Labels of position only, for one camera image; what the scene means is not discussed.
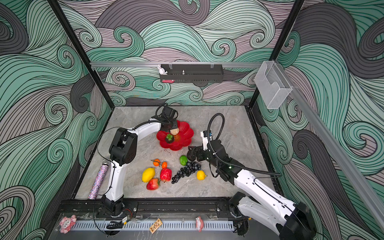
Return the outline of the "cream white fake pear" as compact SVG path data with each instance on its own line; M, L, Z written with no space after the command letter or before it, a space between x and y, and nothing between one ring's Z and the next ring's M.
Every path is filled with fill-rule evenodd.
M179 128L170 130L170 134L173 136L177 135L179 132L180 132Z

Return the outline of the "red flower-shaped fruit bowl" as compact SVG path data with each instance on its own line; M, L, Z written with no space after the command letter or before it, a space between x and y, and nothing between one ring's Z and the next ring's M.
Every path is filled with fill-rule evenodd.
M192 137L194 136L194 130L187 122L177 120L179 132L173 136L174 141L171 143L167 139L168 132L159 131L156 135L159 140L159 144L164 149L170 149L172 151L179 151L183 147L188 147L192 143Z

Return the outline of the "red wrinkled fake pepper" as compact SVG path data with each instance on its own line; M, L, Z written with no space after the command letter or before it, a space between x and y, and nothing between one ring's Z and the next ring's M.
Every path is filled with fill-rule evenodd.
M160 180L163 182L169 182L172 179L172 170L168 168L164 168L160 173Z

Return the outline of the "dark brown fake avocado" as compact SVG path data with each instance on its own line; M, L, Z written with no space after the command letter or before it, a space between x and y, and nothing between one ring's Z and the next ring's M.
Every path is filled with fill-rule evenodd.
M189 150L187 152L187 158L191 162L195 161L197 159L197 154L196 154L195 150Z

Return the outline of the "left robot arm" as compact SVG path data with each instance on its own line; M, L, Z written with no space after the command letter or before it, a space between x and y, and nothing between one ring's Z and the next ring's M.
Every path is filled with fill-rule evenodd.
M107 191L102 195L101 201L107 214L113 218L123 213L124 180L127 166L137 154L138 142L150 134L159 131L170 132L178 128L178 111L163 104L158 107L162 110L155 113L149 120L132 128L117 127L112 143L109 147L109 158L104 158L111 163L111 173Z

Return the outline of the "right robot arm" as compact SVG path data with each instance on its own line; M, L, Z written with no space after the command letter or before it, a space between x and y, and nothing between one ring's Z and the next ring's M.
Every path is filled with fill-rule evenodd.
M190 161L207 161L216 168L214 178L221 177L242 192L230 199L230 211L235 218L250 217L269 228L281 240L312 240L317 234L314 217L309 207L300 202L294 203L281 196L262 183L255 173L278 178L280 174L245 167L229 157L219 137L213 137L211 125L215 118L224 115L215 114L206 130L201 132L202 145L189 146L187 157Z

